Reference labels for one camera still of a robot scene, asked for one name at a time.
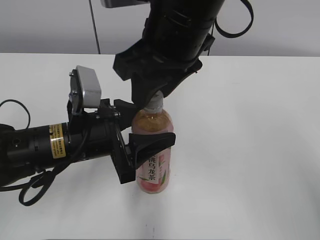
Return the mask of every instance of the gray wall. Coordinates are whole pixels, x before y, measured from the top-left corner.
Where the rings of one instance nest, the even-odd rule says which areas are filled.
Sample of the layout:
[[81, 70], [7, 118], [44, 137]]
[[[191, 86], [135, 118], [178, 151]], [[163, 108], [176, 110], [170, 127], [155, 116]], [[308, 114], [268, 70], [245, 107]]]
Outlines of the gray wall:
[[[212, 55], [320, 56], [319, 0], [251, 0], [255, 19], [244, 36], [215, 32]], [[140, 39], [149, 5], [107, 9], [92, 0], [101, 52], [121, 52]], [[250, 16], [225, 0], [220, 26], [241, 31]], [[1, 0], [0, 52], [96, 54], [88, 0]]]

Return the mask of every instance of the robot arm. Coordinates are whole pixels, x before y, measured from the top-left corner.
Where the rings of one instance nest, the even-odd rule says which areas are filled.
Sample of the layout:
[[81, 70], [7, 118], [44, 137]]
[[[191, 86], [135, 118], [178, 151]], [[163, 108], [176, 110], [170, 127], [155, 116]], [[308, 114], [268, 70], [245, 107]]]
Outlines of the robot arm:
[[[114, 1], [102, 0], [106, 7]], [[117, 1], [119, 5], [137, 3]], [[248, 0], [241, 1], [250, 11], [251, 23], [243, 32], [227, 37], [244, 34], [252, 24], [251, 5]], [[201, 69], [199, 56], [215, 40], [208, 34], [211, 26], [215, 23], [217, 30], [225, 33], [216, 21], [223, 3], [224, 0], [151, 0], [142, 39], [117, 54], [113, 64], [123, 81], [131, 79], [134, 104], [117, 99], [111, 105], [109, 99], [101, 99], [95, 71], [77, 66], [69, 74], [69, 122], [33, 128], [28, 125], [23, 130], [0, 124], [0, 192], [21, 189], [20, 203], [33, 205], [70, 164], [109, 155], [120, 183], [134, 181], [136, 169], [148, 158], [173, 146], [176, 136], [130, 134], [129, 143], [125, 144], [121, 131], [131, 126], [135, 114], [157, 91], [167, 97], [184, 79]], [[85, 108], [96, 111], [87, 113]], [[36, 172], [38, 175], [25, 184], [7, 186]], [[24, 196], [31, 187], [41, 190], [25, 202]]]

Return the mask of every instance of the white tabletop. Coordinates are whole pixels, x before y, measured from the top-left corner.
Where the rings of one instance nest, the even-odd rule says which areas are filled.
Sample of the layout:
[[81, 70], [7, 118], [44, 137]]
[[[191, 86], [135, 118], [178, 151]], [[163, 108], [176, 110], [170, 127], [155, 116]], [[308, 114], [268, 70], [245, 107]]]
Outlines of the white tabletop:
[[[0, 101], [23, 102], [31, 127], [66, 122], [76, 65], [95, 69], [102, 97], [130, 101], [113, 60], [0, 54]], [[165, 191], [120, 185], [110, 157], [76, 163], [31, 207], [0, 193], [0, 239], [320, 239], [320, 58], [201, 60], [164, 103], [177, 134]], [[7, 103], [0, 123], [27, 116]]]

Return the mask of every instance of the cable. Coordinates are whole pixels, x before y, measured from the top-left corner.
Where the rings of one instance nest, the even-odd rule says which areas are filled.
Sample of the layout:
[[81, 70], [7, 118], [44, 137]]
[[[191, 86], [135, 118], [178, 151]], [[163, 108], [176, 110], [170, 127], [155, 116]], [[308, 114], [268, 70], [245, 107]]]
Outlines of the cable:
[[14, 99], [4, 100], [3, 102], [0, 103], [0, 107], [2, 107], [3, 104], [8, 103], [8, 102], [13, 102], [13, 103], [19, 104], [21, 107], [23, 107], [25, 112], [28, 114], [28, 124], [27, 124], [27, 126], [25, 128], [25, 129], [28, 129], [29, 126], [30, 126], [30, 122], [31, 122], [31, 116], [30, 116], [30, 112], [28, 111], [27, 107], [22, 102], [20, 102], [18, 100], [14, 100]]
[[24, 184], [19, 184], [19, 185], [14, 185], [14, 186], [1, 186], [0, 187], [0, 192], [9, 192], [9, 191], [14, 191], [14, 190], [19, 190], [25, 188], [29, 183], [24, 183]]
[[92, 18], [92, 24], [93, 24], [93, 31], [94, 31], [96, 48], [98, 49], [98, 54], [101, 54], [99, 40], [98, 40], [98, 33], [97, 33], [97, 28], [96, 28], [96, 21], [95, 21], [95, 16], [94, 16], [94, 10], [92, 9], [91, 0], [89, 0], [89, 6], [90, 6], [90, 12], [91, 12], [91, 18]]

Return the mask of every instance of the warning label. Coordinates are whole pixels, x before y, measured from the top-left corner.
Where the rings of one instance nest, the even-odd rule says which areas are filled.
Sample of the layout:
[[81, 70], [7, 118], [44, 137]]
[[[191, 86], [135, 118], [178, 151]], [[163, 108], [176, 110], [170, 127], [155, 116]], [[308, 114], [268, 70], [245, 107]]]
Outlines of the warning label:
[[54, 159], [64, 158], [66, 156], [66, 148], [64, 141], [64, 133], [62, 124], [49, 126], [51, 151]]

